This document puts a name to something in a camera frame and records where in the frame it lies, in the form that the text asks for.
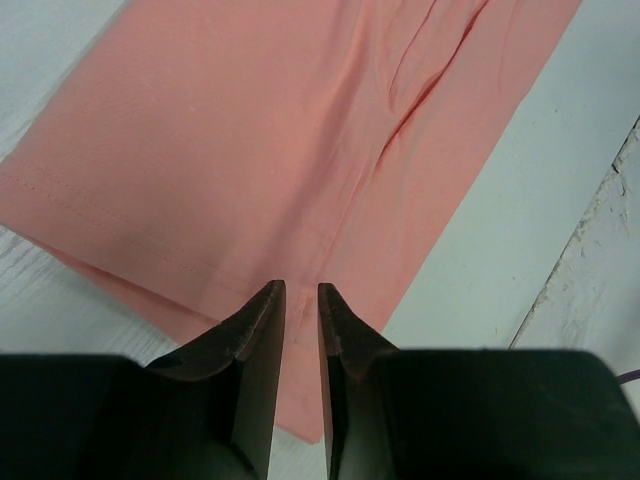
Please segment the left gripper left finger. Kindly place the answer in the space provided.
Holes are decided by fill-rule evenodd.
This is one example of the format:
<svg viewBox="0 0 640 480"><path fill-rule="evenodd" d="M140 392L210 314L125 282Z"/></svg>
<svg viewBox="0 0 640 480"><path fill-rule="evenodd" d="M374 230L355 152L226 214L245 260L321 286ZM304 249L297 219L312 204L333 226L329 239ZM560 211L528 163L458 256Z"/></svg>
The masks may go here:
<svg viewBox="0 0 640 480"><path fill-rule="evenodd" d="M286 287L141 365L118 355L1 358L5 479L264 479Z"/></svg>

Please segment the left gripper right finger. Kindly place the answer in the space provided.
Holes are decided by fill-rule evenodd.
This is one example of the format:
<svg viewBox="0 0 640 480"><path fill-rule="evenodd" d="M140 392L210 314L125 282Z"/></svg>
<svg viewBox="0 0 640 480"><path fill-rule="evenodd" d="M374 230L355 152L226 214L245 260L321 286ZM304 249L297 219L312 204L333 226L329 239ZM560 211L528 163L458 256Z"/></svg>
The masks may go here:
<svg viewBox="0 0 640 480"><path fill-rule="evenodd" d="M639 423L571 350L400 349L318 288L332 479L635 479Z"/></svg>

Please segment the pink t shirt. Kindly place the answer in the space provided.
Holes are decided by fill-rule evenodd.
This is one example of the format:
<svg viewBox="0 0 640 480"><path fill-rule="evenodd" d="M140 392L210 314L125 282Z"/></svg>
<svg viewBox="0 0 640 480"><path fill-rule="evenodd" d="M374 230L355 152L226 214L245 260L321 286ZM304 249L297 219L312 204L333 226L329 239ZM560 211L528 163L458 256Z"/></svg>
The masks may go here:
<svg viewBox="0 0 640 480"><path fill-rule="evenodd" d="M1 164L1 222L185 343L286 283L279 427L323 434L317 287L382 329L575 1L133 1Z"/></svg>

